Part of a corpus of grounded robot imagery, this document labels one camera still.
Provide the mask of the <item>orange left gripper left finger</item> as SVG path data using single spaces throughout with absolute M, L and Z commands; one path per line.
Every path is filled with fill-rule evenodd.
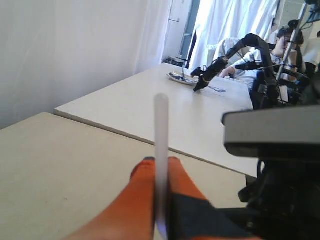
M 154 157 L 132 170 L 127 186 L 98 216 L 66 237 L 67 240 L 151 240 L 155 229 Z

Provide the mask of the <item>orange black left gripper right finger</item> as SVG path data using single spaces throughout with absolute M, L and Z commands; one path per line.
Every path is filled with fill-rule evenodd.
M 232 208 L 216 208 L 176 157 L 168 158 L 170 240 L 251 240 L 231 218 Z

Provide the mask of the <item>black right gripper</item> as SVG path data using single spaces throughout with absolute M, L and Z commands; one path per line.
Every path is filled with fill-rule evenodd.
M 242 208 L 221 208 L 263 240 L 320 238 L 320 163 L 260 159 L 257 177 L 238 192 Z

